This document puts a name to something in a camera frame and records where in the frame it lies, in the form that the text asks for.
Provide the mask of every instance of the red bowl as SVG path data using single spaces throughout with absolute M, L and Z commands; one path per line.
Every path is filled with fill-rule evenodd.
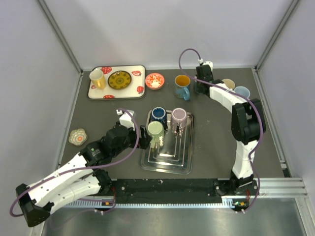
M 149 89 L 158 90 L 164 85 L 165 79 L 161 74 L 152 73 L 146 77 L 145 82 Z

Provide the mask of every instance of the metal tray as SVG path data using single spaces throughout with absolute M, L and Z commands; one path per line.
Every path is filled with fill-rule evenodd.
M 174 135 L 170 130 L 171 112 L 167 112 L 167 126 L 164 145 L 154 152 L 149 148 L 142 151 L 140 166 L 144 170 L 187 175 L 192 168 L 194 116 L 187 112 L 187 126 L 182 136 Z M 147 124 L 150 123 L 149 111 Z

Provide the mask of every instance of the white wall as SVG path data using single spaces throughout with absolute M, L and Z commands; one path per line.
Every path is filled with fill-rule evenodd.
M 315 207 L 315 1 L 301 1 L 261 70 L 293 173 Z
M 83 69 L 177 68 L 196 48 L 218 66 L 256 65 L 291 0 L 46 0 Z M 196 56 L 186 56 L 195 66 Z
M 15 187 L 55 168 L 79 76 L 36 1 L 2 0 L 0 18 L 0 235 L 25 236 Z

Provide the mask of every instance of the blue mug handle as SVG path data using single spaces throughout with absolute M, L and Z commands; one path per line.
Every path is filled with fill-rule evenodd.
M 188 88 L 184 88 L 184 99 L 185 101 L 188 101 L 190 99 L 190 93 L 189 93 L 189 90 Z

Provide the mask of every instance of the tray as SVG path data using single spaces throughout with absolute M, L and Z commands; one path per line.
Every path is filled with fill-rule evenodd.
M 110 100 L 122 98 L 140 98 L 145 91 L 145 67 L 142 65 L 127 65 L 127 66 L 100 66 L 94 69 L 103 71 L 106 87 L 104 89 L 97 89 L 90 82 L 88 97 L 90 99 Z M 123 89 L 113 89 L 108 84 L 108 78 L 116 72 L 125 71 L 131 76 L 131 83 Z
M 187 175 L 192 168 L 194 116 L 187 112 L 187 126 L 182 136 L 175 136 L 170 129 L 171 112 L 167 112 L 164 145 L 159 151 L 148 148 L 142 151 L 140 166 L 144 170 Z

